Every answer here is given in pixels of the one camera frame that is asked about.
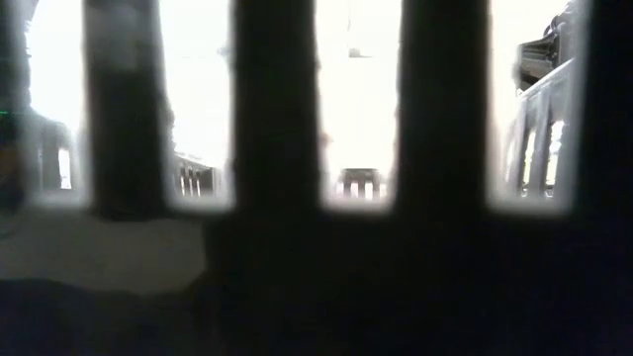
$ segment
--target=metal grate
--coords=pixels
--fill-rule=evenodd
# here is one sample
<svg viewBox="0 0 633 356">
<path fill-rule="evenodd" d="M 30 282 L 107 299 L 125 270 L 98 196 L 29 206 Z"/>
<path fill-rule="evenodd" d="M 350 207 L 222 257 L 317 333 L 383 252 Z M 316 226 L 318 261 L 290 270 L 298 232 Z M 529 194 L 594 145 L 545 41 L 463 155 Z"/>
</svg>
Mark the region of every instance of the metal grate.
<svg viewBox="0 0 633 356">
<path fill-rule="evenodd" d="M 159 38 L 154 2 L 130 3 L 148 37 Z M 92 53 L 88 10 L 102 5 L 85 4 Z M 399 191 L 392 213 L 377 219 L 318 205 L 312 2 L 235 1 L 236 206 L 204 218 L 210 266 L 194 306 L 203 347 L 217 324 L 235 354 L 297 354 L 288 340 L 325 338 L 359 354 L 511 353 L 511 345 L 600 354 L 601 341 L 616 342 L 603 332 L 604 318 L 618 318 L 605 305 L 630 295 L 619 251 L 630 246 L 621 236 L 633 235 L 625 222 L 631 5 L 592 7 L 587 79 L 576 83 L 587 88 L 583 130 L 571 122 L 561 152 L 565 162 L 579 152 L 580 175 L 569 178 L 568 163 L 557 178 L 574 183 L 576 204 L 548 220 L 486 206 L 487 1 L 406 0 L 404 8 Z M 152 55 L 133 70 L 87 55 L 94 211 L 103 218 L 116 216 L 113 197 L 126 197 L 134 220 L 173 213 L 162 184 L 162 64 L 158 45 L 146 50 Z M 547 90 L 537 100 L 550 100 Z M 542 153 L 549 120 L 538 123 Z M 532 168 L 530 188 L 540 193 L 543 159 Z"/>
</svg>

